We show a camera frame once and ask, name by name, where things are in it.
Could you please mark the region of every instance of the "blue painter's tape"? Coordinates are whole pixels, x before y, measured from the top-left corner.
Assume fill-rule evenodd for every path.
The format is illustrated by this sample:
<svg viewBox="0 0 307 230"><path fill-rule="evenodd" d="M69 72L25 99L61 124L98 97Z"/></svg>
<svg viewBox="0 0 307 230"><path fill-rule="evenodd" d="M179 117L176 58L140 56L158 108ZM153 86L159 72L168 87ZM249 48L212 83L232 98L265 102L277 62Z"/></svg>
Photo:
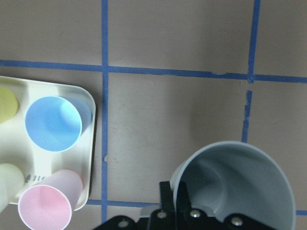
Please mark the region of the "blue painter's tape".
<svg viewBox="0 0 307 230"><path fill-rule="evenodd" d="M101 205L102 201L101 200L91 200L91 199L88 199L86 204L87 205Z"/></svg>
<svg viewBox="0 0 307 230"><path fill-rule="evenodd" d="M102 37L102 65L107 71L108 67L108 1L101 2L101 37Z"/></svg>
<svg viewBox="0 0 307 230"><path fill-rule="evenodd" d="M297 216L307 216L307 210L297 210L296 215Z"/></svg>
<svg viewBox="0 0 307 230"><path fill-rule="evenodd" d="M107 221L107 155L108 142L108 0L101 0L101 53L102 53L102 188L101 222Z"/></svg>
<svg viewBox="0 0 307 230"><path fill-rule="evenodd" d="M108 200L107 204L109 206L118 206L118 207L147 207L149 205L157 205L156 203L126 202L126 201L113 201L113 200Z"/></svg>
<svg viewBox="0 0 307 230"><path fill-rule="evenodd" d="M259 12L260 12L260 0L254 0L254 10L253 10L253 19L251 26L249 55L248 55L248 75L250 76L249 78L250 83L252 83L253 81L253 74L254 74Z"/></svg>
<svg viewBox="0 0 307 230"><path fill-rule="evenodd" d="M248 76L246 74L240 74L240 73L214 74L212 72L206 72L206 71L177 70L177 69L151 69L151 68L109 66L108 71L112 73L170 75L170 76L195 77L195 78L217 78L217 79L236 79L236 80L248 79Z"/></svg>
<svg viewBox="0 0 307 230"><path fill-rule="evenodd" d="M248 141L248 126L249 126L252 95L253 92L248 90L246 93L246 105L244 108L244 121L243 121L242 138L241 138L241 141L245 143L247 143Z"/></svg>
<svg viewBox="0 0 307 230"><path fill-rule="evenodd" d="M67 69L67 70L82 70L82 71L94 71L94 72L102 71L102 66L56 63L56 62L0 60L0 66L44 68L44 69Z"/></svg>
<svg viewBox="0 0 307 230"><path fill-rule="evenodd" d="M101 222L107 221L107 163L102 162L102 188L101 188Z"/></svg>
<svg viewBox="0 0 307 230"><path fill-rule="evenodd" d="M307 83L307 77L291 77L291 76L276 76L276 75L255 75L256 81L273 81L287 83Z"/></svg>

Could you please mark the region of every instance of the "bolt head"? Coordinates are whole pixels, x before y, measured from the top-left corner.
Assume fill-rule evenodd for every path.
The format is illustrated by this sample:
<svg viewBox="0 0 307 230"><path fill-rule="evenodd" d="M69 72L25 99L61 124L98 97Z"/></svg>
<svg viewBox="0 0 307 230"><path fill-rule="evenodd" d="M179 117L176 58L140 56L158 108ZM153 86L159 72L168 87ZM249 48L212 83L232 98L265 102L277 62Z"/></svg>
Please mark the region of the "bolt head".
<svg viewBox="0 0 307 230"><path fill-rule="evenodd" d="M164 211L158 212L157 213L158 218L163 219L165 217L167 217L167 213Z"/></svg>
<svg viewBox="0 0 307 230"><path fill-rule="evenodd" d="M233 217L231 219L231 223L235 226L242 226L243 225L243 220L240 217Z"/></svg>
<svg viewBox="0 0 307 230"><path fill-rule="evenodd" d="M193 218L199 218L201 217L201 212L199 212L198 210L194 209L190 212L190 216Z"/></svg>

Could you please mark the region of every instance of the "screw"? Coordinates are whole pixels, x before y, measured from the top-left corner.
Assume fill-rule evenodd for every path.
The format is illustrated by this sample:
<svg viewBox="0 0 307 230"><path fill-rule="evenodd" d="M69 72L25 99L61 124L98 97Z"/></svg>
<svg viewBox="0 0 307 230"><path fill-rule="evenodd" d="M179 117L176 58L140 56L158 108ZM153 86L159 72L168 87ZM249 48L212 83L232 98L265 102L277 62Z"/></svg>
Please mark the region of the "screw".
<svg viewBox="0 0 307 230"><path fill-rule="evenodd" d="M123 219L120 223L118 223L118 226L119 226L120 228L125 228L125 227L127 227L128 225L129 225L129 222L126 221L125 219Z"/></svg>
<svg viewBox="0 0 307 230"><path fill-rule="evenodd" d="M235 226L242 226L243 225L243 220L239 217L233 217L231 219L231 223Z"/></svg>
<svg viewBox="0 0 307 230"><path fill-rule="evenodd" d="M198 210L194 209L190 212L190 216L194 218L199 218L201 216L201 213Z"/></svg>
<svg viewBox="0 0 307 230"><path fill-rule="evenodd" d="M165 217L167 217L166 212L164 212L163 210L161 212L158 212L157 214L158 218L163 219Z"/></svg>

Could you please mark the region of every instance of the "plastic tray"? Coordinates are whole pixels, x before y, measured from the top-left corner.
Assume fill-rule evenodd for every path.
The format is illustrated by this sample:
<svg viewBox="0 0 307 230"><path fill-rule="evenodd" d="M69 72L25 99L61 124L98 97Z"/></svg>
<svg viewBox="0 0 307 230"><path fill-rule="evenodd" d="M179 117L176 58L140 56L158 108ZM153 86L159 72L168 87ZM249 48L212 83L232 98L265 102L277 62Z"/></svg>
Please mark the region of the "plastic tray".
<svg viewBox="0 0 307 230"><path fill-rule="evenodd" d="M82 208L90 192L96 105L91 94L78 86L63 85L35 80L0 76L0 86L10 89L19 104L17 114L0 124L0 163L11 163L20 168L25 176L23 189L11 204L17 204L21 193L60 169L78 173L83 181L83 191L75 210ZM30 103L49 96L66 96L83 100L92 111L91 124L77 143L65 152L49 152L41 149L28 137L24 117Z"/></svg>

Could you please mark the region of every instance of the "plastic cup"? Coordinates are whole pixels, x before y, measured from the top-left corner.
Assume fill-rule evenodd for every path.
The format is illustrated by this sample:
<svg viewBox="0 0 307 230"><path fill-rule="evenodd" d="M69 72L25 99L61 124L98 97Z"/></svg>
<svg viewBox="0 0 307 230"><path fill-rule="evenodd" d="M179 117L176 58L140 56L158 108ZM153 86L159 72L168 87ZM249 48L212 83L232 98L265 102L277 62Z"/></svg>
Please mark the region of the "plastic cup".
<svg viewBox="0 0 307 230"><path fill-rule="evenodd" d="M70 149L92 120L88 105L75 98L47 96L34 101L25 116L30 139L48 151Z"/></svg>
<svg viewBox="0 0 307 230"><path fill-rule="evenodd" d="M239 213L279 230L294 230L291 186L277 163L260 149L236 141L208 145L181 164L171 178L176 205L185 182L191 205L223 222Z"/></svg>
<svg viewBox="0 0 307 230"><path fill-rule="evenodd" d="M77 173L57 171L24 191L18 202L19 216L32 230L65 229L82 189L83 183Z"/></svg>
<svg viewBox="0 0 307 230"><path fill-rule="evenodd" d="M7 88L0 87L0 124L14 117L18 110L17 99Z"/></svg>
<svg viewBox="0 0 307 230"><path fill-rule="evenodd" d="M15 165L0 164L0 212L24 185L24 175Z"/></svg>

